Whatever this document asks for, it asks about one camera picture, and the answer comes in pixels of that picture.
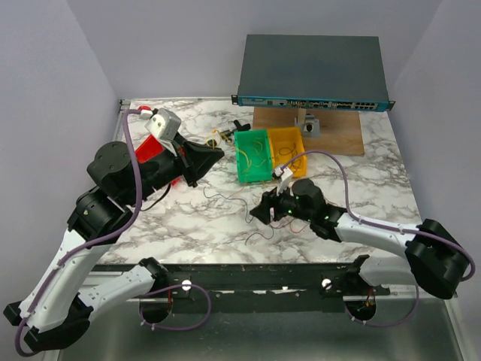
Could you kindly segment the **green plastic bin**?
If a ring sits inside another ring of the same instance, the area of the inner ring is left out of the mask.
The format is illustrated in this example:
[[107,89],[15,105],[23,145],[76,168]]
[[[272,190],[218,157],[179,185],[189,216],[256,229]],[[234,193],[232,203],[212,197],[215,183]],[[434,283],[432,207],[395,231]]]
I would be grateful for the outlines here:
[[237,178],[241,184],[269,181],[273,169],[271,143],[266,129],[236,132],[234,147]]

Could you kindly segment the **yellow plastic bin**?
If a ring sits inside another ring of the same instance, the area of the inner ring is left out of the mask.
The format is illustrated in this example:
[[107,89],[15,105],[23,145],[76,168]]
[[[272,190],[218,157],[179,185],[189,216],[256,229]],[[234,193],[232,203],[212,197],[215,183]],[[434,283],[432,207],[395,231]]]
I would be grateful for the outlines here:
[[[285,164],[305,151],[301,131],[297,127],[267,129],[271,143],[273,168]],[[304,177],[307,174],[307,157],[301,156],[289,164],[294,177]]]

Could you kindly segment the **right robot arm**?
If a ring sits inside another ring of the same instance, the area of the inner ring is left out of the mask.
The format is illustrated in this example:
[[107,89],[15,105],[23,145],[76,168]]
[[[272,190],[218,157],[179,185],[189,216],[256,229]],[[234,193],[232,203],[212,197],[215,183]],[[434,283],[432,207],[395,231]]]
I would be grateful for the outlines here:
[[381,284],[412,284],[439,299],[451,299],[469,264],[464,249],[439,222],[403,225],[351,215],[327,203],[309,179],[263,193],[250,215],[265,225],[293,217],[307,222],[322,239],[390,253],[385,259],[368,257],[346,275],[346,287],[356,295]]

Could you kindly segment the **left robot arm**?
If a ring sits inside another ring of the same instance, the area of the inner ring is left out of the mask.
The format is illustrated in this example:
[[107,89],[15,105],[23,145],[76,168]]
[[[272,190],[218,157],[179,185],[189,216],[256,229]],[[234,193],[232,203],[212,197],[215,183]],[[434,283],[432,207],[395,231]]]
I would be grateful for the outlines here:
[[18,330],[17,353],[28,357],[65,349],[108,308],[143,294],[162,295],[171,276],[152,257],[101,286],[91,290],[81,286],[133,224],[148,196],[179,177],[196,187],[223,156],[222,149],[187,141],[180,134],[174,136],[174,151],[163,150],[143,163],[131,142],[103,145],[87,167],[95,186],[77,199],[59,250],[42,279],[24,300],[4,309]]

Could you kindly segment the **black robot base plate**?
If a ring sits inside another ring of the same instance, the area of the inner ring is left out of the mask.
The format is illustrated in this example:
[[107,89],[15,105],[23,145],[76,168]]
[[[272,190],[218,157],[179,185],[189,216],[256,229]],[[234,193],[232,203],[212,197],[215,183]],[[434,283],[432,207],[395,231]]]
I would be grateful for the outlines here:
[[344,298],[387,296],[388,287],[371,286],[360,276],[367,260],[300,264],[166,264],[154,288],[141,297],[148,321],[169,314],[342,312]]

